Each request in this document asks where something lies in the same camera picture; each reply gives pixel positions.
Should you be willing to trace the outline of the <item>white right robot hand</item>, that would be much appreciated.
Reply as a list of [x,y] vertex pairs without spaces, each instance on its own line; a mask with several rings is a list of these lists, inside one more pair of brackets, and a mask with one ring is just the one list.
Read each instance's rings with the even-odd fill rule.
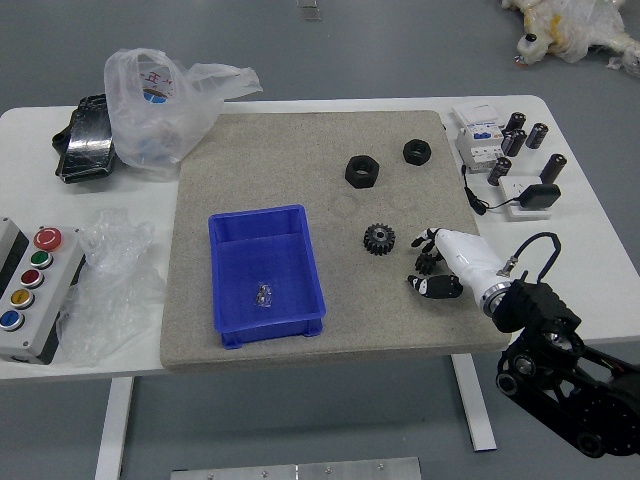
[[421,296],[457,298],[467,287],[478,307],[488,310],[489,304],[508,290],[510,281],[498,275],[501,260],[481,236],[442,228],[426,229],[411,246],[421,244],[424,248],[416,261],[419,273],[430,274],[439,260],[451,271],[451,274],[431,277],[409,275],[407,281]]

